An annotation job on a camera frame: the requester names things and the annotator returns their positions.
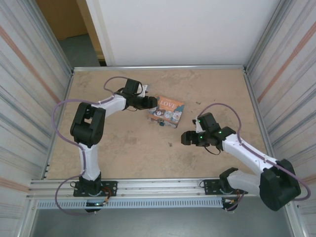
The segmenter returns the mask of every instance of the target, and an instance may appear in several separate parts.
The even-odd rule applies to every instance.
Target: plywood surface
[[[185,104],[178,128],[162,127],[147,119],[145,111],[117,112],[106,119],[104,135],[99,143],[99,166],[103,178],[185,178],[215,177],[230,167],[251,172],[230,154],[219,156],[201,147],[184,146],[181,134],[194,130],[192,119],[207,105],[226,103],[239,113],[241,136],[252,146],[265,151],[259,127],[241,70],[159,70],[77,72],[69,98],[99,101],[109,96],[103,84],[109,77],[125,76],[151,86],[148,95],[163,95]],[[124,79],[109,83],[118,90]],[[67,138],[78,103],[66,106],[60,131]],[[237,130],[237,119],[226,107],[209,110],[223,126]],[[67,178],[80,173],[78,148],[57,139],[48,179]]]

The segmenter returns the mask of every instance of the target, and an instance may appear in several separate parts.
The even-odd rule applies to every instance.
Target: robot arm
[[[246,174],[236,168],[223,172],[220,175],[220,183],[224,192],[240,189],[258,195],[264,204],[274,211],[279,210],[301,193],[300,186],[294,178],[270,164],[280,165],[295,174],[289,161],[285,159],[278,161],[241,140],[250,150],[265,158],[265,160],[260,159],[241,145],[234,130],[229,127],[221,128],[211,113],[197,117],[193,123],[196,125],[196,131],[183,133],[182,144],[215,146],[238,158],[255,173],[255,175]]]
[[[117,111],[133,106],[138,110],[154,108],[158,105],[155,97],[145,96],[147,85],[128,79],[124,88],[115,92],[114,97],[99,104],[80,103],[71,126],[70,134],[75,142],[84,149],[85,160],[81,149],[81,169],[85,173],[79,178],[79,189],[91,196],[101,190],[101,171],[98,165],[98,143],[103,136],[105,119]]]

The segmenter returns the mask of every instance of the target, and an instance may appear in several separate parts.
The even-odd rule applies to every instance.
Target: white wall
[[[87,0],[110,66],[246,64],[279,0]]]

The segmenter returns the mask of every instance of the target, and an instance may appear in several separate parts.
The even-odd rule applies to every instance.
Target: book
[[[159,123],[160,126],[177,128],[184,110],[184,103],[160,95],[156,98],[158,106],[148,110],[149,119]]]

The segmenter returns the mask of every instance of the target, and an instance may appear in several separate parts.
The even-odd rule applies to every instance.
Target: corrugated metal wall
[[[33,1],[0,1],[0,236],[12,236],[31,179],[40,179],[71,68]]]
[[[249,75],[276,158],[292,162],[312,189],[300,204],[316,235],[316,1],[293,0]]]

